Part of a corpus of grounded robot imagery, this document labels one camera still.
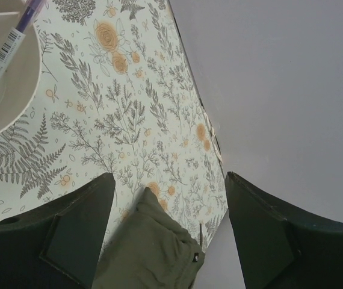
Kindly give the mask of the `purple gel pen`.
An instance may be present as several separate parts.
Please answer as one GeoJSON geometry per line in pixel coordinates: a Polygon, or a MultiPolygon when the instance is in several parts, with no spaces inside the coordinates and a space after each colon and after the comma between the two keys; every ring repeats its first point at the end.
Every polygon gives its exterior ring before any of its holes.
{"type": "Polygon", "coordinates": [[[27,1],[25,10],[16,26],[13,26],[0,47],[0,80],[9,67],[15,53],[25,38],[25,30],[33,24],[37,15],[46,4],[44,0],[27,1]]]}

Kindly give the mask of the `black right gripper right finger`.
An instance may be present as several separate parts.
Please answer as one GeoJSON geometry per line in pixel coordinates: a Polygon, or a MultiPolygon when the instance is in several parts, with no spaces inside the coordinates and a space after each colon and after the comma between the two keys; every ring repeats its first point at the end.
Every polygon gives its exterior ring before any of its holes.
{"type": "Polygon", "coordinates": [[[285,202],[234,172],[225,187],[246,288],[343,288],[343,223],[285,202]]]}

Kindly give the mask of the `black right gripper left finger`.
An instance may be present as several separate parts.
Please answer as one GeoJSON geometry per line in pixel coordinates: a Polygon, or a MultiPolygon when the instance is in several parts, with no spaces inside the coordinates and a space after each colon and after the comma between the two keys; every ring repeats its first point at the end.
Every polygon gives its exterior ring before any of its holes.
{"type": "Polygon", "coordinates": [[[77,190],[0,221],[0,288],[91,288],[116,182],[77,190]]]}

